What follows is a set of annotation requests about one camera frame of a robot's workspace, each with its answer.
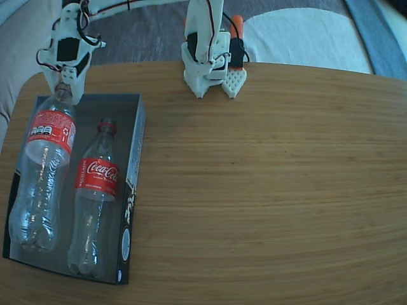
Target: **black box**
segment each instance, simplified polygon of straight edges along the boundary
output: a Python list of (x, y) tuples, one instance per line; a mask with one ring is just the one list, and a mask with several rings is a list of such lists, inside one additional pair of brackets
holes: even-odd
[[(47, 97), (38, 97), (28, 122), (29, 127), (38, 106)], [(11, 243), (8, 232), (8, 218), (13, 207), (20, 182), (20, 156), (11, 185), (7, 210), (6, 227), (4, 229), (3, 257), (22, 264), (34, 266), (62, 275), (71, 275), (67, 265), (67, 252), (71, 243), (74, 220), (74, 184), (81, 157), (87, 146), (97, 133), (97, 125), (101, 118), (111, 117), (117, 122), (117, 134), (114, 137), (115, 160), (120, 175), (106, 243), (109, 244), (107, 259), (108, 270), (100, 279), (91, 279), (110, 284), (128, 284), (130, 265), (130, 246), (132, 237), (132, 219), (135, 203), (135, 191), (139, 173), (144, 125), (146, 113), (140, 95), (111, 94), (84, 95), (76, 110), (76, 136), (71, 154), (69, 172), (64, 182), (60, 199), (60, 239), (58, 245), (50, 253), (24, 250), (20, 245)]]

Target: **round sticker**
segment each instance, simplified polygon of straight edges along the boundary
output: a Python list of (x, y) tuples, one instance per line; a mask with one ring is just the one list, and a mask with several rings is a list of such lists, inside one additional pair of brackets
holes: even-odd
[(130, 254), (130, 231), (126, 228), (123, 232), (123, 238), (121, 239), (121, 256), (123, 261), (127, 261)]

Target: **plastic bottle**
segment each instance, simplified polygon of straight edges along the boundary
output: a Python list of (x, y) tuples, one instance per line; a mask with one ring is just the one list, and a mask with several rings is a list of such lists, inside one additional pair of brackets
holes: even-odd
[(27, 250), (49, 252), (59, 240), (59, 198), (76, 133), (74, 118), (71, 87), (61, 83), (32, 120), (9, 217), (12, 242)]
[(79, 164), (76, 179), (74, 233), (68, 251), (71, 273), (100, 278), (106, 272), (104, 227), (116, 196), (119, 168), (114, 163), (116, 123), (104, 118)]

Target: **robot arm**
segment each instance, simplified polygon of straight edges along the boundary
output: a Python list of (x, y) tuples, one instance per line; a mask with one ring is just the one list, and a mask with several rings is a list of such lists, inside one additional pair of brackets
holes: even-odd
[[(43, 68), (51, 91), (64, 82), (71, 86), (74, 104), (80, 101), (92, 53), (106, 45), (100, 36), (83, 33), (92, 20), (143, 6), (179, 1), (185, 0), (77, 0), (79, 3), (64, 6), (52, 27), (50, 47), (37, 53), (37, 63)], [(190, 0), (185, 28), (187, 42), (181, 51), (185, 82), (199, 98), (214, 85), (222, 85), (230, 97), (235, 97), (238, 86), (230, 83), (231, 73), (241, 73), (241, 85), (245, 81), (244, 69), (231, 71), (228, 67), (231, 39), (229, 32), (220, 31), (222, 14), (223, 0)]]

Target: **wooden table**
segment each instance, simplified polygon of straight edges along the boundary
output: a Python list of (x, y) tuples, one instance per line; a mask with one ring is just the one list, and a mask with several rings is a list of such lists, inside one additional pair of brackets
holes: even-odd
[[(249, 64), (236, 100), (220, 88), (197, 100), (182, 69), (88, 73), (86, 92), (140, 92), (148, 112), (130, 284), (0, 259), (1, 304), (407, 302), (407, 83)], [(35, 76), (15, 108), (0, 227), (26, 121), (47, 93)]]

